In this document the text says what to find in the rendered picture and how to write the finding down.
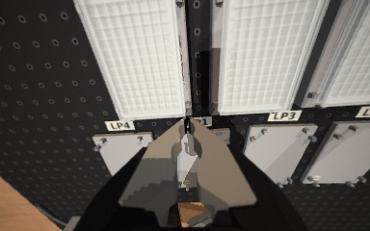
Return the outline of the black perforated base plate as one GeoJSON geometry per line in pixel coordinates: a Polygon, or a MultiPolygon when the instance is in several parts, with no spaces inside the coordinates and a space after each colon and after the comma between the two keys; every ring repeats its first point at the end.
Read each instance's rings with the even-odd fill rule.
{"type": "MultiPolygon", "coordinates": [[[[210,115],[210,0],[184,0],[192,115],[212,116],[208,129],[228,128],[242,153],[249,125],[318,126],[291,177],[280,188],[309,231],[370,231],[370,168],[354,187],[303,184],[307,165],[334,121],[370,105],[300,108],[298,120],[270,113],[210,115]]],[[[135,120],[135,130],[109,131],[119,120],[73,0],[0,0],[0,177],[33,206],[69,222],[81,217],[113,176],[94,135],[152,132],[154,140],[181,118],[135,120]]]]}

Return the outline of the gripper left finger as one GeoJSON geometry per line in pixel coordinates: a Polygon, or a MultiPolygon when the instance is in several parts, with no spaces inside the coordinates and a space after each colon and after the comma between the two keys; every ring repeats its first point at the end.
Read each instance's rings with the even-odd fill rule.
{"type": "Polygon", "coordinates": [[[183,117],[159,138],[141,148],[97,193],[73,231],[126,231],[141,225],[153,211],[167,227],[178,194],[177,156],[187,134],[183,117]]]}

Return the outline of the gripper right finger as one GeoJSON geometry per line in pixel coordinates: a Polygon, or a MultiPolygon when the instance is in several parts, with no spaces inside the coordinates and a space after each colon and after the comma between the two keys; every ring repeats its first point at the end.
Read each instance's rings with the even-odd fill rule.
{"type": "Polygon", "coordinates": [[[188,117],[194,137],[198,200],[212,221],[219,210],[230,214],[231,226],[246,231],[309,231],[275,182],[232,143],[188,117]]]}

